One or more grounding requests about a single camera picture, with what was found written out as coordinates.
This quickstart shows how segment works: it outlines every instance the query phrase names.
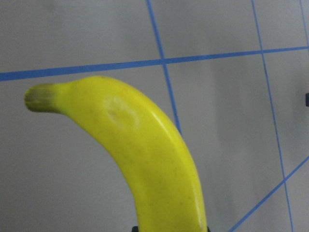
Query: blue line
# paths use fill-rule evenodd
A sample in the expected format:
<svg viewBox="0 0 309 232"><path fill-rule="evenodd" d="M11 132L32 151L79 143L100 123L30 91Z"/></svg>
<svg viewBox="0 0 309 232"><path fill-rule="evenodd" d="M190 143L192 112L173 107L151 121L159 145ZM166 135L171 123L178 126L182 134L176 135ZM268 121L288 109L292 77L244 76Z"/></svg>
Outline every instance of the blue line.
<svg viewBox="0 0 309 232"><path fill-rule="evenodd" d="M253 207L246 215L239 220L228 232L235 231L245 220L248 219L268 198L270 198L283 184L284 181L281 181L269 194L267 194L255 207Z"/></svg>
<svg viewBox="0 0 309 232"><path fill-rule="evenodd" d="M300 5L300 10L301 10L301 16L303 18L303 24L304 24L304 30L305 30L305 36L306 36L306 43L307 43L307 46L309 46L307 24L306 24L306 21L305 21L305 14L304 14L304 7L303 7L302 0L299 0L299 5Z"/></svg>
<svg viewBox="0 0 309 232"><path fill-rule="evenodd" d="M157 43L157 46L158 46L158 49L159 49L160 57L161 57L162 60L165 60L165 56L164 56L164 52L163 52L163 46L162 46L162 43L161 43L159 30L158 30L158 27L157 27L157 24L156 24L156 21L155 21L155 17L154 17L155 15L154 15L154 11L153 11L150 0L146 0L146 4L147 4L149 15L150 15L150 20L151 20L151 23L152 23L152 26L153 26L153 29L154 29L155 40L156 40L156 43ZM176 108L176 102L175 102L175 99L174 99L173 89L172 89L170 78L169 78L169 71L168 71L166 63L163 63L162 65L163 65L165 80L166 80L168 90L169 90L169 98L170 98L170 102L171 102L173 113L174 113L175 124L176 124L176 127L177 127L179 133L182 134L182 130L181 130L181 127L180 127L180 122L179 122L179 117L178 117L178 114L177 114L177 108Z"/></svg>
<svg viewBox="0 0 309 232"><path fill-rule="evenodd" d="M129 69L129 68L153 66L160 64L162 64L162 61L160 59L154 59L154 60L132 61L125 63L94 64L94 65L4 72L4 73L0 72L0 81L20 80L20 79L46 77L46 76L58 76L58 75L85 73L85 72L90 73L90 72L99 72L99 71L115 70L115 69Z"/></svg>
<svg viewBox="0 0 309 232"><path fill-rule="evenodd" d="M258 204L256 204L246 215L240 219L229 232L235 231L248 217L250 217L262 204L264 204L268 198L270 198L286 181L288 181L306 162L308 162L309 156L307 156L290 174L286 176L272 191L269 192Z"/></svg>
<svg viewBox="0 0 309 232"><path fill-rule="evenodd" d="M76 74L85 72L86 73L100 72L100 71L117 70L117 69L130 69L145 66L174 64L174 63L183 63L183 62L191 62L199 60L218 59L218 58L241 57L241 56L257 55L262 53L265 54L265 53L288 52L288 51L297 51L305 49L309 49L309 46L268 49L262 51L258 50L258 51L221 53L221 54L200 55L191 57L130 61L124 63L94 64L94 65L26 70L26 71L4 72L4 73L0 72L0 81L20 80L20 79L46 77L46 76L58 76L58 75Z"/></svg>
<svg viewBox="0 0 309 232"><path fill-rule="evenodd" d="M253 8L253 14L254 14L254 19L255 19L255 25L256 25L257 35L258 35L258 39L259 39L260 49L263 50L261 33L260 33L260 29L259 29L259 23L258 23L256 10L255 10L254 0L251 0L251 3L252 3L252 8ZM279 134L278 134L278 126L277 126L277 121L276 121L275 108L274 108L274 104L273 104L273 100L272 100L271 88L270 88L269 77L268 77L268 73L267 73L267 66L266 66L266 62L265 62L264 53L262 53L262 61L263 61L263 67L264 67L266 82L267 82L267 88L268 88L269 100L270 100L270 105L271 105L272 117L273 117L275 131L276 131L276 138L277 138L279 157L280 157L280 165L281 165L281 171L282 171L282 177L283 177L283 183L284 183L284 189L285 189L286 202L287 202L288 211L289 211L291 230L293 232L294 231L293 219L292 219L288 189L287 189L287 185L286 185L286 182L285 182L285 173L284 173L282 151L281 151L281 146L280 146L280 139L279 139Z"/></svg>

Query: banana stem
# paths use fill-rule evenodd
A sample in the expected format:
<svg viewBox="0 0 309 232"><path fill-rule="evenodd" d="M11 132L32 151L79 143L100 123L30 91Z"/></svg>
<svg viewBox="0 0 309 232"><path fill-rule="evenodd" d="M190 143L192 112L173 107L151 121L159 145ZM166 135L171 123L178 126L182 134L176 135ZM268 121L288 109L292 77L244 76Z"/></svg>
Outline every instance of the banana stem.
<svg viewBox="0 0 309 232"><path fill-rule="evenodd" d="M59 113L56 108L55 84L40 84L28 89L25 93L25 105L33 112Z"/></svg>

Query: background surface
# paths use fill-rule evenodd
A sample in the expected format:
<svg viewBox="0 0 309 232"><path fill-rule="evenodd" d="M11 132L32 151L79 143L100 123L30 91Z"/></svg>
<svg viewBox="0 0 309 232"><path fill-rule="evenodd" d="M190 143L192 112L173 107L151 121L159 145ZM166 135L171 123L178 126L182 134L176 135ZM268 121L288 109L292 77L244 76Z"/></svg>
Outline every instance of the background surface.
<svg viewBox="0 0 309 232"><path fill-rule="evenodd" d="M130 232L118 167L27 88L112 76L153 99L196 162L212 232L309 230L309 0L0 3L0 231Z"/></svg>

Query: gray wall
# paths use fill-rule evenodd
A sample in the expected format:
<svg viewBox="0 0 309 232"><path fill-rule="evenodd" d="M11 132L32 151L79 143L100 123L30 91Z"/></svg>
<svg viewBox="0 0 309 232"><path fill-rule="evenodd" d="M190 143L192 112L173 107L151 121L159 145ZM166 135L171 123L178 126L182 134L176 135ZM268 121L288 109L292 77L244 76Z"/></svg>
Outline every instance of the gray wall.
<svg viewBox="0 0 309 232"><path fill-rule="evenodd" d="M1 1L0 231L130 232L134 202L112 158L68 118L28 111L23 95L113 76L176 122L164 67L211 231L308 231L309 0L151 4Z"/></svg>

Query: yellow banana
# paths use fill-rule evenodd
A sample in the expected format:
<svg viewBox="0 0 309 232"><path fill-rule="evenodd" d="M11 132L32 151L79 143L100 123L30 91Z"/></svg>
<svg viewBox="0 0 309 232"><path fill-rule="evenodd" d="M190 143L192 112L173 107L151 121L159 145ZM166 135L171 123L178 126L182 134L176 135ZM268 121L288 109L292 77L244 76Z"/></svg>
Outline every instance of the yellow banana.
<svg viewBox="0 0 309 232"><path fill-rule="evenodd" d="M199 177L181 135L149 98L93 76L41 84L25 94L35 112L74 120L113 157L133 194L140 232L206 232Z"/></svg>

